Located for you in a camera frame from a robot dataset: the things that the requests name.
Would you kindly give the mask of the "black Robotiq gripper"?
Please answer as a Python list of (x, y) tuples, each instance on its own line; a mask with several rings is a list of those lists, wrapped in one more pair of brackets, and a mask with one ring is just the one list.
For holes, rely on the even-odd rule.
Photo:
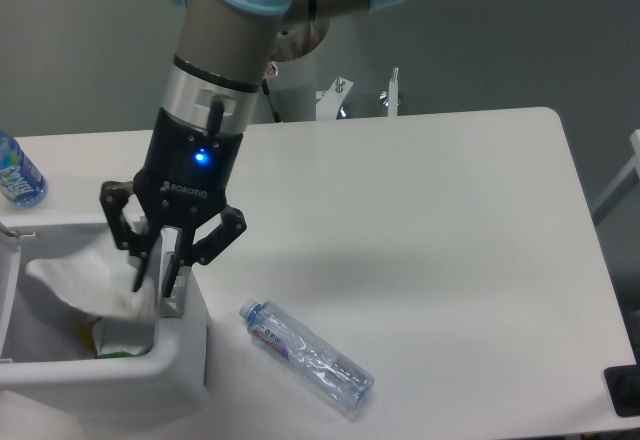
[[(243, 135), (221, 130), (224, 113), (222, 106), (211, 107), (201, 129), (161, 109), (134, 182), (102, 184), (99, 200), (115, 246), (138, 260), (133, 292), (142, 287), (163, 227), (180, 228), (161, 283), (163, 298), (171, 296), (181, 270), (195, 263), (208, 265), (245, 232), (242, 211), (227, 205), (226, 199)], [(134, 193), (147, 219), (141, 233), (132, 229), (123, 213)], [(193, 243), (196, 230), (218, 214), (218, 226)]]

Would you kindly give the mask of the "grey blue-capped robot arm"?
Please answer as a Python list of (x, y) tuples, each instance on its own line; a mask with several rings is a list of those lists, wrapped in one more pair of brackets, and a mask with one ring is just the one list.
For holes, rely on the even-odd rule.
[(178, 232), (162, 280), (212, 262), (246, 228), (226, 187), (280, 32), (293, 25), (406, 0), (182, 0), (185, 17), (141, 169), (102, 185), (115, 246), (134, 262), (139, 289), (155, 243)]

